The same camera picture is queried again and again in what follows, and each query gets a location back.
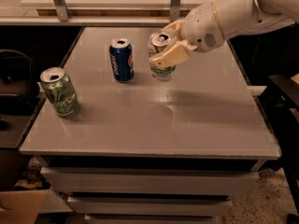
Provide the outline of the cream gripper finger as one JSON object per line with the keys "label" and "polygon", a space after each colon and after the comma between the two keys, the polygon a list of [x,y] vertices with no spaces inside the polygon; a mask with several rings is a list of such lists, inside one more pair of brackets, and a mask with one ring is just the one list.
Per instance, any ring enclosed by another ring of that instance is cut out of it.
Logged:
{"label": "cream gripper finger", "polygon": [[178,41],[171,48],[151,56],[149,62],[160,69],[175,66],[187,61],[196,49],[197,46],[190,44],[187,40]]}
{"label": "cream gripper finger", "polygon": [[177,38],[184,38],[185,35],[182,32],[182,26],[184,24],[184,20],[176,20],[163,28],[163,31],[167,31],[171,36]]}

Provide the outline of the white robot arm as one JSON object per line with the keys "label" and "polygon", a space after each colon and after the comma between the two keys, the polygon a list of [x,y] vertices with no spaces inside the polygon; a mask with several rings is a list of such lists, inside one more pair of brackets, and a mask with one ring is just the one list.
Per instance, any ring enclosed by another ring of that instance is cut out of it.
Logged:
{"label": "white robot arm", "polygon": [[239,35],[275,31],[286,21],[299,22],[299,0],[215,0],[191,10],[169,26],[178,32],[149,62],[166,68],[185,62],[194,51],[209,52]]}

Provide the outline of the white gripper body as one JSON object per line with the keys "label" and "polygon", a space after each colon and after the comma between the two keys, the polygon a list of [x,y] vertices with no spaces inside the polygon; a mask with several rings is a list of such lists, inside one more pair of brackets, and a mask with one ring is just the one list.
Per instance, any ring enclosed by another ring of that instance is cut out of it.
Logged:
{"label": "white gripper body", "polygon": [[252,24],[253,0],[216,0],[194,8],[184,19],[182,36],[208,52],[241,35]]}

